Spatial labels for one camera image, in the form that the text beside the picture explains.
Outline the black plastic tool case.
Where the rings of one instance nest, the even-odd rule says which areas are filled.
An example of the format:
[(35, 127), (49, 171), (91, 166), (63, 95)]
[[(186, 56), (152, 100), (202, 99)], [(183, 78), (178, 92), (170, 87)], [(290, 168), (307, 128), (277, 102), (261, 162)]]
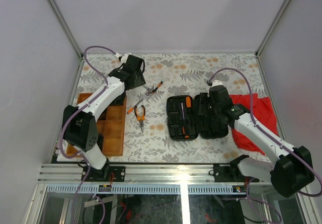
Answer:
[(190, 138), (185, 139), (182, 133), (181, 103), (189, 95), (172, 96), (167, 99), (167, 126), (169, 136), (174, 141), (202, 139), (218, 139), (228, 135), (228, 126), (213, 117), (209, 110), (210, 98), (207, 93), (200, 93), (191, 97), (192, 114), (187, 119)]

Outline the large orange screwdriver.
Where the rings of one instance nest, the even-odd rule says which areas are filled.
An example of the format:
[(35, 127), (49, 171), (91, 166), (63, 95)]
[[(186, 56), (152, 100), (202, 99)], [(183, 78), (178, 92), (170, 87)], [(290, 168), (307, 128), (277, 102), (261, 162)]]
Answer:
[(182, 133), (183, 133), (183, 136), (184, 136), (185, 139), (190, 138), (189, 129), (188, 129), (188, 123), (187, 123), (186, 119), (182, 120)]

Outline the claw hammer black handle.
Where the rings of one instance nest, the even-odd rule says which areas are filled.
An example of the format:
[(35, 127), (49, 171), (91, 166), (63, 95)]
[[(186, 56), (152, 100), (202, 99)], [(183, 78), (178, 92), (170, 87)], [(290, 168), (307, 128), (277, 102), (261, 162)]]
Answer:
[(143, 85), (143, 87), (146, 89), (146, 92), (145, 92), (146, 96), (149, 96), (154, 90), (154, 86), (148, 87), (146, 85)]

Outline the black orange handle screwdriver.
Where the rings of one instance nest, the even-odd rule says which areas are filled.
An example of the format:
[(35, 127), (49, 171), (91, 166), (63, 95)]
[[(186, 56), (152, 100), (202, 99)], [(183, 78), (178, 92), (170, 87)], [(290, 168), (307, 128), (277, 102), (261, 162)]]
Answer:
[(186, 96), (184, 101), (181, 103), (183, 119), (189, 119), (192, 114), (192, 102), (191, 97)]

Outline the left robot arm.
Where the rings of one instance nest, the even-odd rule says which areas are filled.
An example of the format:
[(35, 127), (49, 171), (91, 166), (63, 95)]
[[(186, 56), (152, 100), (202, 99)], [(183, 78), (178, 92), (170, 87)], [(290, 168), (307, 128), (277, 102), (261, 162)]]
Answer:
[(145, 85), (143, 73), (145, 62), (142, 58), (127, 53), (120, 58), (121, 66), (114, 68), (108, 76), (101, 74), (104, 83), (76, 106), (68, 105), (63, 112), (62, 130), (58, 139), (60, 152), (65, 158), (62, 142), (74, 146), (88, 165), (93, 168), (93, 176), (99, 181), (109, 178), (110, 168), (107, 158), (100, 150), (97, 121), (104, 110), (125, 91)]

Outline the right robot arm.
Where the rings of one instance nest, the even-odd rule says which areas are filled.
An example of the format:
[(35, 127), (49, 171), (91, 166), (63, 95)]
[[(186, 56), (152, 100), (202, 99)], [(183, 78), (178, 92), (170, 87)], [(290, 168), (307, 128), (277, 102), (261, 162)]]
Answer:
[(290, 197), (315, 179), (309, 150), (287, 143), (250, 114), (242, 104), (234, 104), (221, 81), (214, 81), (209, 89), (209, 110), (213, 116), (231, 129), (246, 136), (265, 155), (269, 162), (241, 157), (229, 168), (230, 177), (240, 181), (254, 177), (273, 185), (284, 197)]

